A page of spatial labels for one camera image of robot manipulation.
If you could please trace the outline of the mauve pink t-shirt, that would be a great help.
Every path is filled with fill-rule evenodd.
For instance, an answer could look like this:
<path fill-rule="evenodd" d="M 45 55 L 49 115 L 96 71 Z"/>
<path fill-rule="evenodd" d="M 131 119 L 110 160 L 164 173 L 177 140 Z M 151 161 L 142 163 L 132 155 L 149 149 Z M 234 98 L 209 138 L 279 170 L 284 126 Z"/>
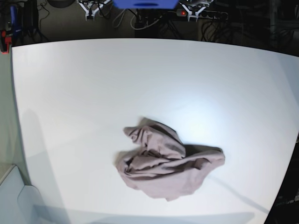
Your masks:
<path fill-rule="evenodd" d="M 174 129 L 157 121 L 148 119 L 123 132 L 138 148 L 120 156 L 116 169 L 128 187 L 154 199 L 192 195 L 225 163 L 222 149 L 185 145 Z"/>

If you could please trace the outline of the black power strip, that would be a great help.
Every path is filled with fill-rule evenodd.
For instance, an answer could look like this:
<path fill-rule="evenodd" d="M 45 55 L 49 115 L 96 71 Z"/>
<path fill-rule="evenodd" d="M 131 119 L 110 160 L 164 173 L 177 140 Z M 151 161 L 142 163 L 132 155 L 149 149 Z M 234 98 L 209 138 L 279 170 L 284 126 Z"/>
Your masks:
<path fill-rule="evenodd" d="M 217 12 L 217 11 L 210 11 L 210 10 L 203 10 L 200 14 L 188 14 L 188 12 L 185 9 L 178 9 L 176 10 L 176 15 L 178 17 L 187 17 L 189 20 L 191 18 L 193 19 L 212 19 L 212 20 L 228 20 L 228 13 L 226 12 Z"/>

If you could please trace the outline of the blue plastic box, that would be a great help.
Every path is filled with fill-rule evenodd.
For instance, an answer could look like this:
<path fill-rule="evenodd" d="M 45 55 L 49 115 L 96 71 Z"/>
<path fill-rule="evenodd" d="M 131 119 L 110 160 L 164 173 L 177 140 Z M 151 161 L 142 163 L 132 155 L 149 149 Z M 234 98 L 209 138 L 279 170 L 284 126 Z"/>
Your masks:
<path fill-rule="evenodd" d="M 179 0 L 113 0 L 120 9 L 173 9 Z"/>

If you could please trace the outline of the red and black clamp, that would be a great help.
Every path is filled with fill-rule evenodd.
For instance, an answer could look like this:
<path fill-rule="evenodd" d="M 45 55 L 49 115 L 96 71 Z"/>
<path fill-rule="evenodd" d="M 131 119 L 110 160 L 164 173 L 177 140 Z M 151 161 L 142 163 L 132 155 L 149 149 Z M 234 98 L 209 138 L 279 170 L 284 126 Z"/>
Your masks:
<path fill-rule="evenodd" d="M 11 43 L 12 43 L 11 31 L 1 30 L 0 31 L 0 51 L 2 54 L 9 53 Z"/>

